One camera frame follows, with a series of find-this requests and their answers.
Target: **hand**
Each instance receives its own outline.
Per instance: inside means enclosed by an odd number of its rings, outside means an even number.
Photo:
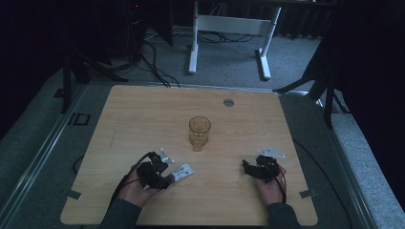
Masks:
[[[286,169],[281,165],[279,165],[279,168],[280,174],[277,176],[277,180],[281,184],[283,191],[280,189],[280,186],[275,180],[272,180],[269,183],[264,183],[261,179],[254,178],[254,182],[265,206],[268,206],[271,203],[283,202],[283,195],[287,188],[283,181],[283,176],[286,173]]]
[[[117,197],[127,200],[142,208],[145,203],[158,191],[160,191],[160,189],[143,189],[140,185],[137,169],[135,169],[134,172],[128,176],[126,185],[121,188]]]

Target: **gray carpet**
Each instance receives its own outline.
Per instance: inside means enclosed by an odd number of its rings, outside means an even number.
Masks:
[[[264,42],[262,37],[254,37],[243,43],[201,42],[195,75],[187,73],[191,44],[189,36],[176,37],[174,47],[168,46],[158,37],[148,41],[156,47],[157,66],[167,74],[176,77],[181,84],[258,90],[283,87],[299,79],[319,44],[319,40],[308,38],[291,40],[287,37],[274,37],[267,55],[272,79],[264,81],[255,53],[255,50]],[[143,53],[153,62],[152,48],[144,46]],[[115,60],[117,65],[123,62],[125,60]],[[139,68],[133,68],[131,71],[124,70],[118,74],[128,78],[130,80],[128,84],[141,85],[156,82],[160,85],[151,73],[143,70],[147,68],[143,61],[138,66]],[[66,200],[60,192],[72,186],[75,179],[72,165],[85,153],[109,89],[114,84],[115,82],[105,76],[94,75],[94,80],[86,87],[74,108],[76,114],[91,116],[89,125],[64,127],[46,164],[12,219],[10,228],[79,228],[79,226],[63,225],[60,222],[60,213]],[[40,148],[41,142],[45,140],[47,133],[59,118],[61,101],[53,98],[53,93],[60,87],[59,73],[50,78],[18,123],[0,143],[2,163],[0,178],[2,184],[6,184],[2,185],[0,193],[2,205],[29,165],[35,151]],[[308,91],[309,87],[310,83],[297,90]],[[333,149],[327,137],[330,130],[326,128],[318,114],[321,108],[303,96],[292,94],[283,96],[281,101],[292,137],[309,150],[332,180],[333,187],[349,211],[352,228],[362,228],[331,153]],[[349,228],[344,208],[319,167],[300,146],[296,145],[296,149],[309,188],[319,194],[313,198],[319,222],[310,228]]]

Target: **sleeve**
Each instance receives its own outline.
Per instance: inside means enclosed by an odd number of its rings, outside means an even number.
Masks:
[[[302,228],[294,209],[284,203],[272,203],[267,206],[268,225],[271,229]]]
[[[141,211],[137,205],[116,198],[98,229],[134,229]]]

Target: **white metal stand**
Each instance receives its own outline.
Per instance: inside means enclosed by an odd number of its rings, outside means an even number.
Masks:
[[[236,17],[223,17],[211,15],[199,15],[199,2],[194,2],[194,22],[193,22],[193,45],[191,47],[190,65],[188,71],[192,74],[196,73],[197,55],[199,44],[197,43],[198,31],[218,31],[229,33],[240,33],[250,35],[262,35],[266,37],[265,44],[262,49],[259,49],[259,58],[262,65],[263,76],[265,79],[270,79],[270,69],[267,63],[267,51],[270,45],[271,37],[274,34],[274,29],[277,25],[277,19],[281,8],[277,8],[276,13],[271,20],[257,20]]]

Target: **metal leg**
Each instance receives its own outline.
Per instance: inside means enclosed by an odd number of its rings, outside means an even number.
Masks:
[[[191,47],[190,54],[190,65],[188,72],[191,74],[196,73],[197,70],[197,55],[199,53],[199,44],[197,44],[197,34],[198,34],[198,19],[199,19],[199,2],[194,2],[194,22],[193,22],[193,45]]]
[[[265,44],[264,44],[262,49],[259,49],[260,62],[262,64],[263,77],[265,79],[270,79],[271,78],[270,69],[268,67],[266,54],[267,54],[267,51],[268,51],[268,47],[270,46],[270,42],[271,42],[271,38],[273,37],[274,30],[275,30],[276,25],[277,25],[277,19],[278,19],[279,15],[280,15],[280,10],[281,10],[281,8],[277,8],[276,13],[271,18],[271,26],[270,26],[270,28],[268,28],[268,35],[266,37]]]

